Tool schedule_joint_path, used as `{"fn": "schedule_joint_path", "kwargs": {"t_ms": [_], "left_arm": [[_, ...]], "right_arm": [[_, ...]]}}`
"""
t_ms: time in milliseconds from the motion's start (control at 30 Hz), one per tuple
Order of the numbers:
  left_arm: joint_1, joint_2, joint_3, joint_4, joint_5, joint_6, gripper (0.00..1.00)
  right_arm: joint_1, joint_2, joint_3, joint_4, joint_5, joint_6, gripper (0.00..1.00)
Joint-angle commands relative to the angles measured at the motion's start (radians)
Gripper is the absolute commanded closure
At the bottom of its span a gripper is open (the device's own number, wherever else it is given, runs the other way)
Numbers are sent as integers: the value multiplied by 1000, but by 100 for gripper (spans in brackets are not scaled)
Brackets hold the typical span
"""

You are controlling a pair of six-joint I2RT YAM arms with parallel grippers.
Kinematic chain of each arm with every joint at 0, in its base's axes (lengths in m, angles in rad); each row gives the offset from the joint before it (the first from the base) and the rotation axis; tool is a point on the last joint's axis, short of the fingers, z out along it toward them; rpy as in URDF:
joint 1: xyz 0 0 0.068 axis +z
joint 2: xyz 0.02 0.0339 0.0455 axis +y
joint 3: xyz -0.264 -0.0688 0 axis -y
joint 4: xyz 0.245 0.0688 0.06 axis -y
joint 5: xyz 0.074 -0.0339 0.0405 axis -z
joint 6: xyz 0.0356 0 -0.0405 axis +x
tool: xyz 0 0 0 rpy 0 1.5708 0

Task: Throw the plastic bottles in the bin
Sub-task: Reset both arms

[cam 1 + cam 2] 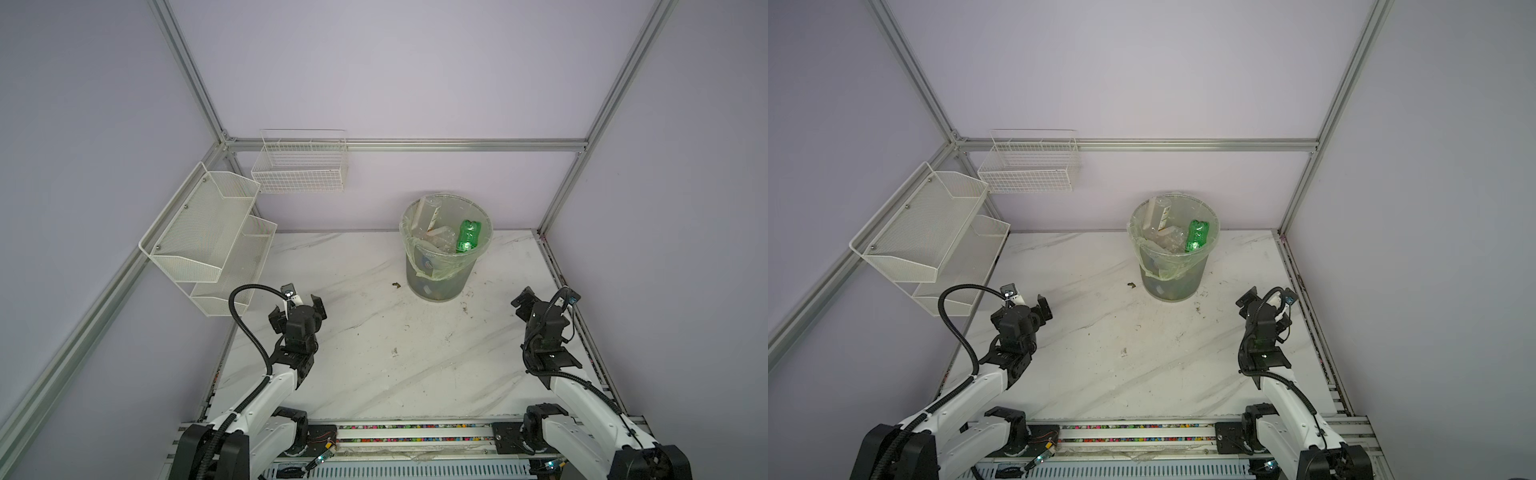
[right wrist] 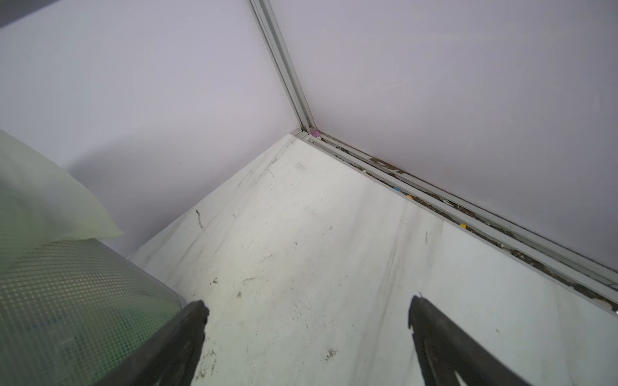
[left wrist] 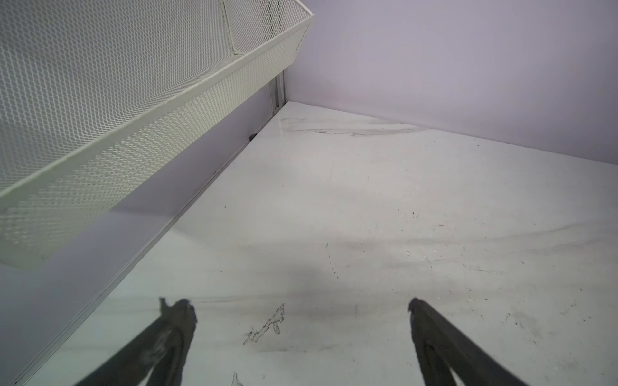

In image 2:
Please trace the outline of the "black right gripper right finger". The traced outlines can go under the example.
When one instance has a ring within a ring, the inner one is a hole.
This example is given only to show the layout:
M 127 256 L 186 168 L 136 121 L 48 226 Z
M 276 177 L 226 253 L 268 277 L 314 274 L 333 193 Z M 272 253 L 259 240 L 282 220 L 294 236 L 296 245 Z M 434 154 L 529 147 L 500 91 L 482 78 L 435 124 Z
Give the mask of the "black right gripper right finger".
M 528 384 L 428 299 L 411 299 L 408 328 L 426 385 Z

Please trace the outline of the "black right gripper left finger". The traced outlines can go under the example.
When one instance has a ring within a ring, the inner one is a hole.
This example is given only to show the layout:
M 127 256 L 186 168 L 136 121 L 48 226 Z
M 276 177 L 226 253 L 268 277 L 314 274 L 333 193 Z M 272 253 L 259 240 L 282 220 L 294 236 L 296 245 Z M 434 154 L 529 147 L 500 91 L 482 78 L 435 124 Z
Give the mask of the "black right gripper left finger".
M 190 302 L 98 385 L 190 385 L 201 359 L 209 309 Z

